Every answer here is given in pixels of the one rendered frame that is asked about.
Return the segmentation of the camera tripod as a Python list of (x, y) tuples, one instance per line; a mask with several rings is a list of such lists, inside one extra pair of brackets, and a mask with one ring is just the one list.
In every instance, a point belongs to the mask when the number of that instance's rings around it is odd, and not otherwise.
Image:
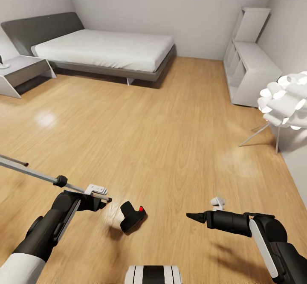
[[(58, 186), (60, 188), (67, 187), (70, 190), (75, 190), (77, 192), (85, 194), (84, 189), (73, 186), (67, 182), (67, 178), (64, 176), (58, 176), (57, 178), (50, 177), (46, 174), (43, 174), (38, 171), (34, 171), (32, 169), (27, 168), (27, 163), (13, 159), (11, 157), (8, 157), (6, 155), (0, 155), (0, 165), (4, 166), (6, 168), (19, 171), (21, 173), (31, 175), (33, 177), (37, 177), (39, 179), (46, 180), (48, 182), (51, 182), (53, 185)], [(112, 202), (112, 198), (105, 197), (105, 195), (97, 194), (93, 192), (93, 197), (99, 198), (101, 200), (106, 200), (108, 203)]]

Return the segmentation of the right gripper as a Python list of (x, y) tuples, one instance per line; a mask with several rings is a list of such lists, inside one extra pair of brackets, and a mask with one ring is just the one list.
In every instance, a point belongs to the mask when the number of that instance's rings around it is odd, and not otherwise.
[(196, 220), (200, 223), (207, 221), (207, 228), (218, 229), (236, 234), (233, 224), (233, 212), (225, 212), (222, 210), (206, 211), (204, 213), (187, 213), (187, 217)]

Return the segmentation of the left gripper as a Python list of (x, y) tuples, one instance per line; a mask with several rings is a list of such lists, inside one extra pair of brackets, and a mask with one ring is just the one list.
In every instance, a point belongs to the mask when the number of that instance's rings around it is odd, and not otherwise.
[(83, 194), (86, 197), (86, 205), (82, 210), (91, 210), (97, 212), (106, 206), (106, 203), (101, 202), (101, 199), (92, 197), (91, 195)]

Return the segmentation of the digital camera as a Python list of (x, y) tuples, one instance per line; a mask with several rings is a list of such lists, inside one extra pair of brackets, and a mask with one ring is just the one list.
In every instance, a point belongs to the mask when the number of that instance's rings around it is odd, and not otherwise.
[(146, 216), (146, 211), (142, 206), (140, 206), (139, 211), (135, 211), (129, 201), (126, 201), (124, 204), (122, 204), (120, 209), (124, 215), (124, 219), (120, 223), (120, 227), (124, 233), (130, 231), (139, 221), (141, 221)]

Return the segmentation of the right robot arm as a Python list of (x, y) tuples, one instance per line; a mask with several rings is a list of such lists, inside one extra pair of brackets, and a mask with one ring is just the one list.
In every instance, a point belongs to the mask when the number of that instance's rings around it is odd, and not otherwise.
[[(307, 259), (287, 243), (287, 232), (274, 215), (262, 213), (236, 214), (225, 212), (225, 201), (216, 197), (210, 201), (215, 206), (204, 213), (187, 213), (187, 217), (207, 228), (241, 234), (255, 239), (272, 280), (276, 284), (307, 284)], [(254, 216), (252, 219), (249, 216)]]

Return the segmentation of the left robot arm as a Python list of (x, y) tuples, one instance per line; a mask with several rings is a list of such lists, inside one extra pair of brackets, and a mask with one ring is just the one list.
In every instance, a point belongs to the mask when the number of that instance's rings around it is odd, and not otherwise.
[(36, 284), (53, 247), (57, 246), (77, 211), (97, 212), (106, 206), (93, 192), (107, 195), (107, 189), (90, 184), (85, 194), (64, 190), (55, 199), (51, 210), (39, 216), (30, 226), (26, 238), (6, 263), (0, 267), (0, 284)]

